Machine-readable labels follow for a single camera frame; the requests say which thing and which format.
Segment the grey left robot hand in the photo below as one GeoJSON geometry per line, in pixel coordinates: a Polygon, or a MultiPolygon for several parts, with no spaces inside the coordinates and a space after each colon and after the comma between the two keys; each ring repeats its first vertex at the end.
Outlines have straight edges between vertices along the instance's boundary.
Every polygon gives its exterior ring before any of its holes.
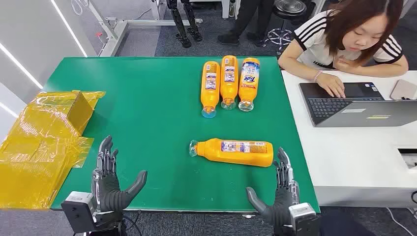
{"type": "Polygon", "coordinates": [[[148,171],[139,171],[133,183],[121,190],[117,175],[119,151],[112,150],[112,146],[112,136],[108,135],[99,146],[96,168],[92,172],[91,191],[101,212],[122,212],[143,189],[148,177],[148,171]]]}

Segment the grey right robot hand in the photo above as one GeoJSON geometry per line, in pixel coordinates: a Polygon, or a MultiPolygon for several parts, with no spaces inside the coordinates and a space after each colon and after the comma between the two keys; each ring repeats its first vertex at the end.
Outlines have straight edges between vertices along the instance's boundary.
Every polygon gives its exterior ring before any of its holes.
{"type": "Polygon", "coordinates": [[[282,227],[291,225],[289,207],[299,204],[299,193],[290,159],[282,147],[278,149],[277,158],[273,161],[277,183],[274,203],[267,205],[252,187],[246,187],[245,191],[248,201],[267,222],[282,227]]]}

